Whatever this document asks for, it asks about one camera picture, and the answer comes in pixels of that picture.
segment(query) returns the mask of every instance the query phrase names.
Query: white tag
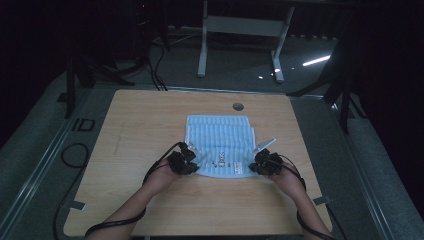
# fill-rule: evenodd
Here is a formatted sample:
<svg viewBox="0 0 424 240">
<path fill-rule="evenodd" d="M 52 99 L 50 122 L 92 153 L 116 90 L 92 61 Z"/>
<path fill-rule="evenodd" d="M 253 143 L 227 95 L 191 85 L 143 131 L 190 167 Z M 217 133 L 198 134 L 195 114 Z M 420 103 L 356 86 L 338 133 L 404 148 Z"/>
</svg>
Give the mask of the white tag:
<svg viewBox="0 0 424 240">
<path fill-rule="evenodd" d="M 234 163 L 235 174 L 243 174 L 243 166 L 241 162 Z"/>
</svg>

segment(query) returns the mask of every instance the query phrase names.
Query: gray floor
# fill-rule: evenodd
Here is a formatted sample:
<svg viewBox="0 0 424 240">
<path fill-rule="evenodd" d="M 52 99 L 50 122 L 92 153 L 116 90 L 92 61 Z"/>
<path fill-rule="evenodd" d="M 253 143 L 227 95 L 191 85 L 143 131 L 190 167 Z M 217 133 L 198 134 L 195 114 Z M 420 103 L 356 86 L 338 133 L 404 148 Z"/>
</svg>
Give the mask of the gray floor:
<svg viewBox="0 0 424 240">
<path fill-rule="evenodd" d="M 269 54 L 275 41 L 260 40 L 258 42 L 258 39 L 254 39 L 254 45 L 226 45 L 222 44 L 226 41 L 225 37 L 211 36 L 206 77 L 198 78 L 196 73 L 200 38 L 194 36 L 171 45 L 172 50 L 165 53 L 158 74 L 171 90 L 194 88 L 193 90 L 284 94 L 314 82 L 325 63 L 309 67 L 302 67 L 301 64 L 331 54 L 336 44 L 336 41 L 320 39 L 288 39 L 281 57 L 286 80 L 283 84 L 278 84 L 271 76 Z M 153 63 L 157 62 L 159 56 L 159 48 L 152 48 Z M 127 76 L 127 79 L 136 83 L 136 86 L 130 88 L 154 90 L 147 70 Z M 333 200 L 329 207 L 335 213 L 347 238 L 422 239 L 423 222 L 372 125 L 352 110 L 349 119 L 350 134 L 343 134 L 337 123 L 338 110 L 320 100 L 319 96 L 322 96 L 326 87 L 311 92 L 309 96 L 293 98 L 292 103 L 322 192 Z M 75 142 L 86 144 L 90 150 L 93 148 L 113 94 L 120 88 L 124 87 L 107 80 L 99 80 L 94 89 L 78 87 L 79 107 L 71 119 L 65 120 L 63 116 L 66 106 L 56 102 L 59 94 L 65 91 L 65 78 L 64 75 L 61 76 L 52 82 L 26 121 L 1 149 L 0 216 L 2 219 L 12 220 L 10 230 L 13 231 L 7 235 L 9 239 L 54 239 L 54 225 L 57 225 L 60 239 L 80 239 L 65 236 L 61 230 L 77 185 L 65 198 L 57 223 L 53 223 L 56 209 L 78 174 L 78 169 L 71 169 L 62 163 L 60 152 Z M 95 120 L 94 130 L 72 131 L 77 118 Z M 58 140 L 56 145 L 52 144 L 54 139 Z M 83 163 L 84 152 L 75 147 L 65 154 L 65 158 L 79 165 Z M 42 181 L 39 185 L 24 188 L 36 190 L 25 197 L 31 201 L 27 205 L 13 205 L 16 199 L 22 199 L 17 198 L 22 186 L 25 186 L 40 162 L 46 168 L 45 175 L 38 175 Z M 20 215 L 11 218 L 7 215 L 10 209 L 15 209 Z M 343 239 L 335 222 L 333 225 L 334 234 L 338 239 Z M 298 236 L 220 239 L 266 238 L 302 239 Z"/>
</svg>

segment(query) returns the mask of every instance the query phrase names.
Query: table top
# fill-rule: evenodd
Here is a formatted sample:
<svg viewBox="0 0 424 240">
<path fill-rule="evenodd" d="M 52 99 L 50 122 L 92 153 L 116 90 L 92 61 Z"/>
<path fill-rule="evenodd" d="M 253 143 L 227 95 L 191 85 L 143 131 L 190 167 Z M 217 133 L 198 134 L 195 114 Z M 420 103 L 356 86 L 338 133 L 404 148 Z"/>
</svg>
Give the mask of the table top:
<svg viewBox="0 0 424 240">
<path fill-rule="evenodd" d="M 234 103 L 243 104 L 244 109 L 235 111 Z M 141 186 L 150 166 L 174 143 L 184 141 L 190 114 L 248 116 L 256 142 L 277 138 L 268 149 L 294 162 L 311 199 L 321 197 L 288 97 L 119 90 L 75 197 L 86 206 L 70 210 L 65 234 L 84 235 L 118 209 Z M 331 229 L 325 206 L 317 210 Z M 157 195 L 133 231 L 145 236 L 299 233 L 295 205 L 267 178 L 217 179 L 197 174 L 183 177 Z"/>
</svg>

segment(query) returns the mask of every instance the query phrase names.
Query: white metal frame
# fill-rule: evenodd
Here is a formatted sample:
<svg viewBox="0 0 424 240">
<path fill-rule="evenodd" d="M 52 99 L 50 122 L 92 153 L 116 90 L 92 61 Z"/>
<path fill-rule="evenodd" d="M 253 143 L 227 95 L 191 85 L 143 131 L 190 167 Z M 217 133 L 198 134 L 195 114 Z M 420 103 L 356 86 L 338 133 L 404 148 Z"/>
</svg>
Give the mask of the white metal frame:
<svg viewBox="0 0 424 240">
<path fill-rule="evenodd" d="M 271 51 L 271 59 L 274 67 L 275 80 L 279 83 L 284 82 L 280 54 L 287 36 L 287 31 L 289 30 L 294 9 L 294 7 L 289 8 L 285 21 L 210 16 L 208 15 L 208 1 L 203 1 L 202 48 L 200 50 L 197 75 L 199 77 L 205 77 L 206 75 L 208 32 L 248 34 L 279 38 L 277 48 Z"/>
</svg>

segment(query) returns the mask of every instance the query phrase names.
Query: folded cloth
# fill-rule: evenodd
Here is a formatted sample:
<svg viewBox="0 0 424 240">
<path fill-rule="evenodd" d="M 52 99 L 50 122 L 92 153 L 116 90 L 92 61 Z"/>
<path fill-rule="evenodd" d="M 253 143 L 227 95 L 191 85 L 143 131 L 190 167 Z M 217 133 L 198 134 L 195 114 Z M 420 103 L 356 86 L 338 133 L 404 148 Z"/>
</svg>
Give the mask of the folded cloth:
<svg viewBox="0 0 424 240">
<path fill-rule="evenodd" d="M 198 152 L 193 160 L 197 174 L 217 178 L 257 176 L 249 169 L 254 162 L 255 133 L 246 116 L 190 115 L 187 144 Z"/>
</svg>

